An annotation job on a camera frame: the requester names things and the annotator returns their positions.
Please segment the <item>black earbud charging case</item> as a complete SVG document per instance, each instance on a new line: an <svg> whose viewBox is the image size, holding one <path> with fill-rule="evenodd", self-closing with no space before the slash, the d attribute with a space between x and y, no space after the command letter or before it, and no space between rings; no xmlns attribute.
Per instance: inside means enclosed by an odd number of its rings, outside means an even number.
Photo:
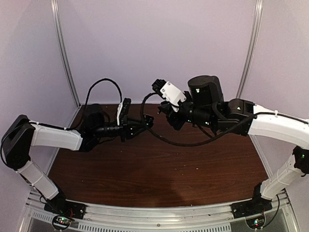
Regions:
<svg viewBox="0 0 309 232"><path fill-rule="evenodd" d="M143 114L142 119L144 120L145 126L152 128L154 125L154 117L151 115Z"/></svg>

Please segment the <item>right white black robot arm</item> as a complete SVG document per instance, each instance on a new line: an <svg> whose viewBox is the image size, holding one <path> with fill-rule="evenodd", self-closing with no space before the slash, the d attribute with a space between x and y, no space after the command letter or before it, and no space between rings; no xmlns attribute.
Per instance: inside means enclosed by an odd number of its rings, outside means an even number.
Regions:
<svg viewBox="0 0 309 232"><path fill-rule="evenodd" d="M188 91L157 79L152 89L162 99L159 110L180 130L184 123L242 136L264 136L295 145L285 164L269 179L257 184L250 200L231 206L235 218L268 211L276 195L300 176L309 173L309 122L243 99L225 101L219 78L200 75L188 81Z"/></svg>

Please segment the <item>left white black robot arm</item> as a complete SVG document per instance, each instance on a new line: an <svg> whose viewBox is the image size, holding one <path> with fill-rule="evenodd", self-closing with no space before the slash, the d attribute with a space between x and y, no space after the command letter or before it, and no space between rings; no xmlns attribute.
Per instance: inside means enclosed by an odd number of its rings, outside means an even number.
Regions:
<svg viewBox="0 0 309 232"><path fill-rule="evenodd" d="M128 102L121 102L115 121L111 121L101 105L91 104L84 108L81 121L75 128L47 125L19 115L1 139L2 162L41 194L51 212L66 216L74 212L73 207L63 191L31 160L30 148L47 146L90 152L103 143L102 138L107 142L116 137L122 142L130 140L151 128L154 118L150 115L142 115L140 120L129 117L129 108Z"/></svg>

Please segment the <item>left circuit board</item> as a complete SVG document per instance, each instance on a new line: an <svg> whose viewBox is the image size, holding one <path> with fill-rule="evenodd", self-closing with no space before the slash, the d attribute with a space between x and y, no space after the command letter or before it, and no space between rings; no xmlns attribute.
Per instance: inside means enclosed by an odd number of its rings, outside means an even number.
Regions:
<svg viewBox="0 0 309 232"><path fill-rule="evenodd" d="M72 220L70 218L61 215L54 216L52 219L52 226L56 230L65 230L71 225L71 223Z"/></svg>

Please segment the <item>circuit board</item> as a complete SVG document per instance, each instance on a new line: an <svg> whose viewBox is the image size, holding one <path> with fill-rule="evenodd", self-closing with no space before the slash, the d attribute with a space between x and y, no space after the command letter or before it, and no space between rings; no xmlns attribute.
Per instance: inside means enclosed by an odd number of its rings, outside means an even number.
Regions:
<svg viewBox="0 0 309 232"><path fill-rule="evenodd" d="M54 216L52 219L52 226L56 230L65 230L71 225L71 223L72 220L70 218L61 215Z"/></svg>
<svg viewBox="0 0 309 232"><path fill-rule="evenodd" d="M246 219L246 224L250 229L258 230L261 229L266 222L266 219L264 216L258 216L258 217L252 217Z"/></svg>

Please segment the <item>right circuit board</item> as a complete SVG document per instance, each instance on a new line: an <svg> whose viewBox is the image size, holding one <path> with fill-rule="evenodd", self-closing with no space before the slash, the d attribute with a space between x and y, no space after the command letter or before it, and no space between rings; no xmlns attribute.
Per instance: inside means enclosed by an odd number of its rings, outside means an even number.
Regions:
<svg viewBox="0 0 309 232"><path fill-rule="evenodd" d="M266 219L264 216L258 216L258 217L252 217L246 219L246 224L250 229L258 230L261 229L266 222Z"/></svg>

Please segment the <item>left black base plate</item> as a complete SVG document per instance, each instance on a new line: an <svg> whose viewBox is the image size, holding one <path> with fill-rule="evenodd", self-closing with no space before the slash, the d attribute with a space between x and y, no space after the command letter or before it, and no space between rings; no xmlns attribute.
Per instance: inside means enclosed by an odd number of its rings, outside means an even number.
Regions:
<svg viewBox="0 0 309 232"><path fill-rule="evenodd" d="M67 218L83 219L86 210L86 205L82 203L65 201L63 207L56 208L55 206L52 206L50 203L46 203L44 206L44 210L57 215L65 216Z"/></svg>

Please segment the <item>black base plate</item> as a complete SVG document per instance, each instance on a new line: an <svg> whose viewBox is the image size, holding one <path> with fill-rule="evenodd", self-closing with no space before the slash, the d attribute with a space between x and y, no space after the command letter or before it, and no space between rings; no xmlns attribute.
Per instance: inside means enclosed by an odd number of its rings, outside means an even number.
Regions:
<svg viewBox="0 0 309 232"><path fill-rule="evenodd" d="M271 201L254 201L253 199L231 204L234 218L248 217L272 209Z"/></svg>
<svg viewBox="0 0 309 232"><path fill-rule="evenodd" d="M44 206L44 210L57 215L65 216L67 218L83 219L86 210L86 205L82 203L65 201L63 207L56 208L55 206L52 206L50 203L46 203Z"/></svg>

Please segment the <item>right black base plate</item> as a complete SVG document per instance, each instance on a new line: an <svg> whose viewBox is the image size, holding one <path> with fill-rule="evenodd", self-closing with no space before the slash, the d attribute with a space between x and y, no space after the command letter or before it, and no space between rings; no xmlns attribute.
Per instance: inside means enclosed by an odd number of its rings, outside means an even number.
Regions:
<svg viewBox="0 0 309 232"><path fill-rule="evenodd" d="M253 199L231 204L234 218L248 217L272 209L271 201L254 201Z"/></svg>

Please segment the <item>right aluminium frame post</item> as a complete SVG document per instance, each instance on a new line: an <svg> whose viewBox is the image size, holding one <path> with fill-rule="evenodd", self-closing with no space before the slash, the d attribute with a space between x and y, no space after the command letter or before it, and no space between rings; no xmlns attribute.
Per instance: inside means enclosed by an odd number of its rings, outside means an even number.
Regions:
<svg viewBox="0 0 309 232"><path fill-rule="evenodd" d="M254 49L255 49L257 39L258 39L258 35L259 35L259 31L260 31L262 14L263 14L263 0L256 0L255 1L254 14L253 14L252 30L251 30L251 35L250 35L250 39L249 39L247 55L246 55L241 79L240 79L240 82L239 82L239 87L238 87L238 90L237 90L236 98L241 98L241 96L244 92L246 81L247 81L248 76L249 76L250 67L251 67L253 55L254 55Z"/></svg>

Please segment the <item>aluminium frame post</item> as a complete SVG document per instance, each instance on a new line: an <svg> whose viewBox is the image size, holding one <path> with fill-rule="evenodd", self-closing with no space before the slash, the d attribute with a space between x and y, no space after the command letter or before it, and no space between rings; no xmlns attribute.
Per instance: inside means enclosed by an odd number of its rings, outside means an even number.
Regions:
<svg viewBox="0 0 309 232"><path fill-rule="evenodd" d="M56 38L59 46L60 56L66 76L66 80L68 82L69 90L73 98L74 105L79 108L81 106L80 100L78 97L78 93L76 90L76 86L72 77L70 63L65 47L65 40L63 36L62 31L62 25L61 25L61 18L60 18L60 12L59 12L59 5L57 0L51 0L51 11L54 19L54 25L56 30Z"/></svg>
<svg viewBox="0 0 309 232"><path fill-rule="evenodd" d="M239 87L238 87L238 90L237 90L236 98L241 98L241 96L244 92L246 81L247 81L248 76L249 76L250 67L251 67L253 55L254 55L254 49L255 49L257 39L258 39L258 35L259 35L259 31L260 31L262 14L263 14L263 0L256 0L255 1L254 14L253 14L252 30L251 30L251 35L250 35L250 39L249 39L247 55L246 55L241 79L240 79L240 82L239 82Z"/></svg>

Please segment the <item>left aluminium frame post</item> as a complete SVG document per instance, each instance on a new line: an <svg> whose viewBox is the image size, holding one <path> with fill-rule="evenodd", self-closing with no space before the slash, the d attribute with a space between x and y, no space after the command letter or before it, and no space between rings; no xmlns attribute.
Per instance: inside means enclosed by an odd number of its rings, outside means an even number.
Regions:
<svg viewBox="0 0 309 232"><path fill-rule="evenodd" d="M73 98L74 105L79 108L81 106L80 100L78 97L78 93L76 90L76 86L72 77L70 63L65 47L65 40L63 36L62 31L62 25L61 25L61 18L60 18L60 12L59 12L59 5L57 0L51 0L51 11L54 19L54 25L56 30L56 38L59 46L60 56L66 76L66 80L68 82L69 90Z"/></svg>

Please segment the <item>aluminium front rail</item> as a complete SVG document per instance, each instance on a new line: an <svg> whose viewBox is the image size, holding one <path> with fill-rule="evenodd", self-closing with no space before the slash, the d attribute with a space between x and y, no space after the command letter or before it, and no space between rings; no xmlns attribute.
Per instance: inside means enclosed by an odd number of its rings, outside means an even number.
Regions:
<svg viewBox="0 0 309 232"><path fill-rule="evenodd" d="M31 191L17 232L57 232L52 226L55 214L44 211L38 193ZM285 191L275 198L272 209L264 215L235 218L231 205L237 202L185 207L118 207L85 204L83 219L74 219L64 232L300 232L292 205ZM249 222L266 217L262 230L251 229Z"/></svg>

